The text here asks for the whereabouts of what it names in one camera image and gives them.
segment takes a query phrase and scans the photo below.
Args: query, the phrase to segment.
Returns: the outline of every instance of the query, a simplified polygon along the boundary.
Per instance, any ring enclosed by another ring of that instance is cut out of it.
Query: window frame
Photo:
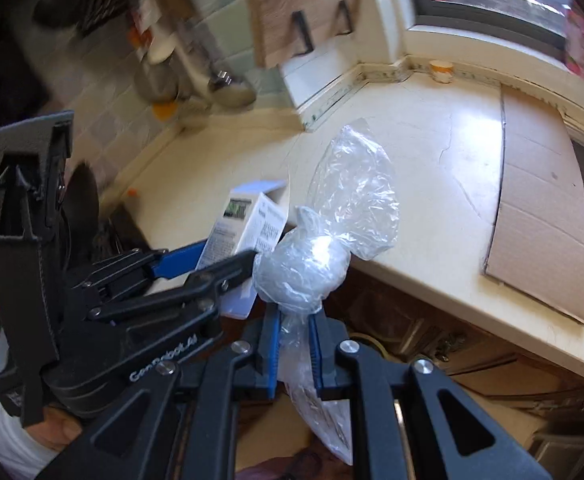
[[[458,28],[512,41],[558,60],[565,57],[565,38],[534,23],[496,10],[436,0],[412,0],[415,25]]]

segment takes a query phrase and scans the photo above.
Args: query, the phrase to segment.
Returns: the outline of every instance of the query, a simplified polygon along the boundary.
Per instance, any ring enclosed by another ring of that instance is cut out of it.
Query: clear plastic bag
[[[352,464],[349,402],[316,395],[307,340],[307,316],[345,279],[350,253],[369,260],[396,241],[399,205],[394,168],[385,150],[357,120],[341,129],[314,172],[309,207],[297,209],[298,226],[271,253],[255,258],[254,286],[286,314],[278,379],[297,411],[337,457]]]

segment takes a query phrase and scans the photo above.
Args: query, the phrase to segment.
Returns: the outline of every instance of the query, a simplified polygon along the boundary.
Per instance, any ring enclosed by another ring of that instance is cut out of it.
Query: kitchen counter
[[[584,376],[584,326],[482,273],[499,201],[499,88],[416,73],[366,85],[313,133],[186,131],[135,179],[130,209],[152,247],[176,248],[208,235],[229,189],[289,172],[294,223],[330,140],[361,117],[396,167],[401,222],[395,247],[353,265]]]

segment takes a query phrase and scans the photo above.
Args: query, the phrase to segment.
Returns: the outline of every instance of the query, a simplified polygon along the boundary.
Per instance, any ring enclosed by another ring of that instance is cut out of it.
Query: metal screw
[[[429,375],[434,370],[434,365],[432,364],[432,361],[428,359],[419,359],[418,361],[415,361],[412,366],[414,366],[414,369],[419,374],[423,375]]]
[[[172,375],[176,371],[176,364],[172,361],[161,361],[154,368],[161,375]]]
[[[201,312],[207,312],[214,308],[214,301],[210,300],[210,298],[200,298],[197,300],[197,306]]]
[[[358,352],[360,347],[356,341],[352,341],[352,339],[346,339],[345,341],[341,341],[339,343],[339,348],[346,354],[355,354]]]
[[[232,349],[233,352],[236,352],[237,354],[247,354],[252,347],[250,346],[250,343],[248,343],[247,341],[242,341],[239,339],[239,341],[235,341],[230,345],[230,348]]]

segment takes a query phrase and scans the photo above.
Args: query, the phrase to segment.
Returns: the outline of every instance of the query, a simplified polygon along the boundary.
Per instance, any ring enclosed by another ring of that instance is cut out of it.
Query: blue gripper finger
[[[159,262],[152,266],[154,277],[171,280],[194,270],[203,252],[203,247],[206,246],[206,241],[201,240],[164,254]]]

